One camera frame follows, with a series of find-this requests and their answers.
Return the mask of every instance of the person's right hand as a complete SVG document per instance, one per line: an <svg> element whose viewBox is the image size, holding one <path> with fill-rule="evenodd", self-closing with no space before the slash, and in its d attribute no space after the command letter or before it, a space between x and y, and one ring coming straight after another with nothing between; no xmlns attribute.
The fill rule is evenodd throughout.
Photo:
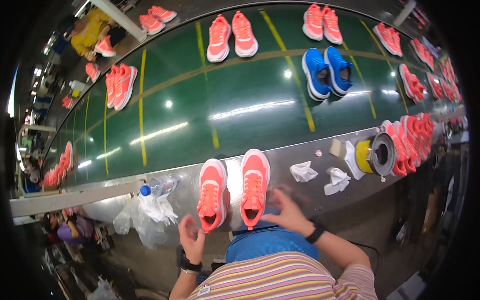
<svg viewBox="0 0 480 300"><path fill-rule="evenodd" d="M96 59L96 56L95 56L95 52L92 50L92 51L88 51L86 54L85 54L85 58L88 60L88 61L95 61Z"/></svg>
<svg viewBox="0 0 480 300"><path fill-rule="evenodd" d="M275 223L305 237L310 236L315 231L313 223L307 220L298 205L281 190L274 189L272 198L280 210L280 215L266 214L260 218L262 221Z"/></svg>
<svg viewBox="0 0 480 300"><path fill-rule="evenodd" d="M188 214L179 223L180 244L185 251L185 257L191 264L200 264L204 254L205 232L201 228L193 228L195 220Z"/></svg>

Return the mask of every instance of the worker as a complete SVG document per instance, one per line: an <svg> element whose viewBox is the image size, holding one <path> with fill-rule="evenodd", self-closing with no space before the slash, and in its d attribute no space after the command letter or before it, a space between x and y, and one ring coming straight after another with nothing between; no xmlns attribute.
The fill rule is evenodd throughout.
<svg viewBox="0 0 480 300"><path fill-rule="evenodd" d="M179 223L180 243L188 262L182 267L170 300L187 299L377 299L368 256L357 246L307 220L281 190L272 197L280 215L261 220L278 227L236 235L226 264L197 286L205 233L191 215ZM317 248L313 257L310 245ZM317 261L318 250L343 270L335 280Z"/></svg>
<svg viewBox="0 0 480 300"><path fill-rule="evenodd" d="M70 43L78 55L88 61L96 61L101 57L94 52L94 47L106 36L110 36L113 47L127 35L125 29L115 26L115 22L98 8L92 9L80 19L68 15L60 20L57 27L65 38L71 38Z"/></svg>
<svg viewBox="0 0 480 300"><path fill-rule="evenodd" d="M89 242L93 238L92 222L77 214L67 215L61 211L61 218L56 213L43 215L42 225L48 234L56 235L70 246L77 246Z"/></svg>

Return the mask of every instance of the plastic water bottle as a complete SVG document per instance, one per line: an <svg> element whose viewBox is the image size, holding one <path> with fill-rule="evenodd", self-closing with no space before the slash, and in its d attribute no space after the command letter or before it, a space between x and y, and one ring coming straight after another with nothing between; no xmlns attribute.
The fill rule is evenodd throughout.
<svg viewBox="0 0 480 300"><path fill-rule="evenodd" d="M140 193L143 196L152 194L155 197L172 192L178 184L179 180L171 175L165 175L161 177L152 177L148 182L148 185L144 185L140 188Z"/></svg>

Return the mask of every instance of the white rag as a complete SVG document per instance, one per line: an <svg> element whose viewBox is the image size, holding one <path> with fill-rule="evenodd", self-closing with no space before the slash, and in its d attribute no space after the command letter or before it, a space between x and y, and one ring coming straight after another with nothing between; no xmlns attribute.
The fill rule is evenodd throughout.
<svg viewBox="0 0 480 300"><path fill-rule="evenodd" d="M310 167L311 163L310 160L290 167L290 173L297 182L308 182L317 177L318 173Z"/></svg>
<svg viewBox="0 0 480 300"><path fill-rule="evenodd" d="M347 154L345 154L345 162L348 165L348 168L350 169L350 172L353 174L353 178L356 180L360 180L360 178L365 175L362 170L360 170L358 164L357 164L357 159L355 157L355 147L350 143L350 141L345 142L345 147L347 148Z"/></svg>
<svg viewBox="0 0 480 300"><path fill-rule="evenodd" d="M169 194L164 194L160 197L155 197L152 194L148 196L138 195L140 207L145 213L155 222L163 222L167 226L170 225L170 222L176 224L176 219L178 218L173 212L172 205L167 200Z"/></svg>
<svg viewBox="0 0 480 300"><path fill-rule="evenodd" d="M342 192L350 183L351 177L339 168L329 168L327 174L330 174L331 183L324 186L326 196Z"/></svg>

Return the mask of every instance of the metal canister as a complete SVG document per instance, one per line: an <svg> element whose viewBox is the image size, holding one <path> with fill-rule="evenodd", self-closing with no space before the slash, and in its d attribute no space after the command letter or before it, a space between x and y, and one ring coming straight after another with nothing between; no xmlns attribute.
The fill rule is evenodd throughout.
<svg viewBox="0 0 480 300"><path fill-rule="evenodd" d="M355 157L360 170L365 173L387 176L395 163L395 145L385 132L360 141L355 147Z"/></svg>

